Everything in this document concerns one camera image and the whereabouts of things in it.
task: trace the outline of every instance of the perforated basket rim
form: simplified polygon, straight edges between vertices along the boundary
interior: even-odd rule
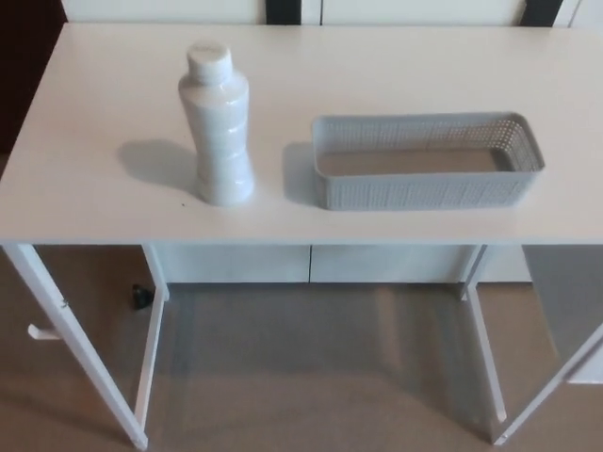
[[[532,151],[536,161],[538,163],[538,168],[534,170],[514,170],[514,171],[505,171],[507,175],[511,174],[538,174],[541,172],[546,164],[545,159],[543,158],[540,147],[538,146],[538,141],[536,140],[535,135],[533,134],[530,123],[520,113],[514,111],[490,111],[490,112],[461,112],[461,113],[429,113],[429,114],[421,114],[421,115],[324,115],[315,118],[312,121],[312,147],[314,151],[314,171],[317,176],[328,180],[354,180],[354,179],[366,179],[366,178],[408,178],[410,179],[421,179],[424,180],[426,177],[493,177],[494,175],[500,175],[497,177],[504,177],[505,172],[500,171],[463,171],[463,172],[423,172],[423,173],[404,173],[404,172],[392,172],[386,174],[344,174],[344,175],[330,175],[325,174],[318,168],[318,152],[317,152],[317,134],[318,128],[327,121],[399,121],[399,122],[410,122],[410,121],[444,121],[444,120],[509,120],[514,121],[518,124],[526,134],[526,138],[528,139],[528,143],[530,145],[530,150]]]

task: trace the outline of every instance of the gray basket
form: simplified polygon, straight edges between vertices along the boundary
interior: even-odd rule
[[[517,202],[544,166],[515,113],[323,117],[312,139],[331,210],[435,210]]]

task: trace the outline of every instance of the bottle cap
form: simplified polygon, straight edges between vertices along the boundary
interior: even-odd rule
[[[212,40],[200,40],[187,51],[188,73],[203,85],[218,85],[233,72],[230,50]]]

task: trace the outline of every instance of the white table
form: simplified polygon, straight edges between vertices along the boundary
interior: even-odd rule
[[[187,46],[202,36],[228,43],[251,84],[257,188],[237,208],[208,206],[189,191],[193,146],[176,83]],[[601,80],[603,43],[576,30],[66,24],[0,183],[0,242],[140,449],[148,443],[144,423],[169,297],[157,246],[474,247],[459,280],[475,320],[492,413],[502,421],[504,401],[475,290],[483,257],[490,245],[603,244]],[[546,161],[516,208],[334,213],[285,193],[284,149],[307,143],[319,115],[501,110],[528,118]],[[156,291],[133,412],[37,244],[143,247]],[[505,421],[496,444],[601,337],[598,328],[532,403]]]

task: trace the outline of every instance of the black object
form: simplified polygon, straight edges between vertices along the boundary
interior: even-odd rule
[[[553,26],[563,0],[526,0],[519,26]]]
[[[140,311],[151,306],[154,297],[155,292],[153,290],[142,287],[140,284],[132,285],[132,300],[134,301],[135,311]]]
[[[302,0],[266,0],[266,24],[301,25]]]

